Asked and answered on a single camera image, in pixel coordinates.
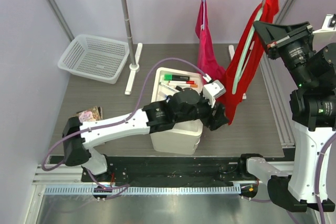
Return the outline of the mint green hanger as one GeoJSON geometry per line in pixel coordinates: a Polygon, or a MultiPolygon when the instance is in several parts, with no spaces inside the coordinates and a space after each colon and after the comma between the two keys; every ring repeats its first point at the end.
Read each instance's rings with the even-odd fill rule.
{"type": "MultiPolygon", "coordinates": [[[[262,16],[262,13],[263,13],[263,8],[264,8],[264,5],[265,5],[265,1],[266,0],[262,0],[262,6],[261,6],[260,10],[257,12],[253,21],[259,21],[260,20],[260,18],[262,16]]],[[[236,70],[236,73],[235,73],[235,77],[234,77],[234,81],[233,81],[233,87],[232,87],[232,94],[236,94],[238,83],[239,83],[239,81],[240,81],[240,79],[241,79],[241,77],[242,77],[242,75],[245,71],[246,67],[244,66],[244,62],[245,62],[246,58],[249,59],[249,57],[247,57],[247,52],[248,52],[248,49],[250,47],[254,32],[255,32],[255,29],[254,29],[253,25],[251,25],[248,36],[246,38],[246,41],[245,41],[245,44],[244,44],[244,47],[243,47],[243,50],[242,50],[242,53],[240,55],[239,63],[238,63],[237,70],[236,70]]]]}

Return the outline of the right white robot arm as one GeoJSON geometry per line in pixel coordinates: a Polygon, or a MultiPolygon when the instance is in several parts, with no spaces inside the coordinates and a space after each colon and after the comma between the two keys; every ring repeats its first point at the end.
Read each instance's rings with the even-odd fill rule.
{"type": "Polygon", "coordinates": [[[237,173],[242,179],[254,176],[265,183],[270,200],[287,211],[333,212],[335,203],[328,197],[326,178],[335,140],[335,43],[314,51],[309,22],[275,25],[255,21],[254,28],[268,57],[282,59],[297,85],[290,94],[295,160],[289,175],[259,154],[243,154],[237,173]]]}

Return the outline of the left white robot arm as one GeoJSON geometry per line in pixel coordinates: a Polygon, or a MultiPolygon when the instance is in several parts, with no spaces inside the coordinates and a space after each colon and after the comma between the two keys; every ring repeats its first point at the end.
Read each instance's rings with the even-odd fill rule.
{"type": "Polygon", "coordinates": [[[200,120],[211,131],[229,122],[224,105],[190,88],[123,116],[95,122],[70,118],[62,133],[64,164],[82,166],[105,182],[111,177],[112,169],[107,157],[95,150],[96,146],[126,136],[168,131],[177,123],[195,120],[200,120]]]}

